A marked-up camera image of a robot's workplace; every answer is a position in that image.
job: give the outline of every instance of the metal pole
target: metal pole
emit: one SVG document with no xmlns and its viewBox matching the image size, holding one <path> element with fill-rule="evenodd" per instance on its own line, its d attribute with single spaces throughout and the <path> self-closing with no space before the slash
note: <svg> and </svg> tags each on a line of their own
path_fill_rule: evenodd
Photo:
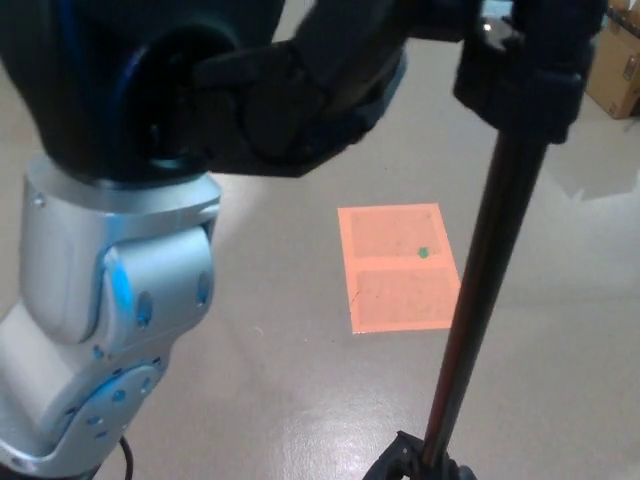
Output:
<svg viewBox="0 0 640 480">
<path fill-rule="evenodd" d="M 449 333 L 422 459 L 446 455 L 547 145 L 500 133 Z"/>
</svg>

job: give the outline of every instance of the concrete floor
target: concrete floor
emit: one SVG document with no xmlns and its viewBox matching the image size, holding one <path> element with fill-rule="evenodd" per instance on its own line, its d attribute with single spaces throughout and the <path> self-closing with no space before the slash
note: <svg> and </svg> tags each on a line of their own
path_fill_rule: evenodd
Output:
<svg viewBox="0 0 640 480">
<path fill-rule="evenodd" d="M 409 51 L 361 145 L 297 181 L 219 177 L 216 301 L 129 431 L 136 479 L 357 479 L 424 433 L 446 332 L 351 334 L 336 208 L 440 203 L 461 272 L 494 132 L 449 93 L 457 46 Z M 40 147 L 4 77 L 0 112 L 3 311 Z M 640 124 L 587 99 L 550 152 L 451 445 L 482 479 L 640 478 L 639 151 Z M 117 451 L 98 478 L 123 473 Z"/>
</svg>

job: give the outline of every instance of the cardboard box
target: cardboard box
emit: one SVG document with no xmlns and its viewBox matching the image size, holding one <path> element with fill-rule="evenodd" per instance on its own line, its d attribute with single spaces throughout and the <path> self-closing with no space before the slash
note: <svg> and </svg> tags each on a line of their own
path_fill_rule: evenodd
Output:
<svg viewBox="0 0 640 480">
<path fill-rule="evenodd" d="M 640 1 L 609 2 L 587 93 L 613 118 L 640 113 Z"/>
</svg>

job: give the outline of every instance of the black cable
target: black cable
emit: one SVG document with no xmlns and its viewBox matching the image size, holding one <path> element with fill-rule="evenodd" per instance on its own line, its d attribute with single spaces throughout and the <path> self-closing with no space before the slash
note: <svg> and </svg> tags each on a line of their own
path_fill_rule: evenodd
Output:
<svg viewBox="0 0 640 480">
<path fill-rule="evenodd" d="M 124 461 L 127 465 L 127 471 L 124 474 L 124 480 L 132 480 L 133 479 L 133 452 L 131 451 L 129 442 L 127 442 L 127 439 L 124 437 L 120 439 L 120 446 L 122 447 L 122 453 L 124 454 Z"/>
</svg>

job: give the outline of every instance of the orange paper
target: orange paper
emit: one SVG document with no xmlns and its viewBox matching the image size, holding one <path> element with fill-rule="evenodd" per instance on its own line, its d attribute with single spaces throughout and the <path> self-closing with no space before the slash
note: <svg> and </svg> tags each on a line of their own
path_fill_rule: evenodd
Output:
<svg viewBox="0 0 640 480">
<path fill-rule="evenodd" d="M 451 326 L 460 279 L 438 204 L 338 217 L 353 333 Z"/>
</svg>

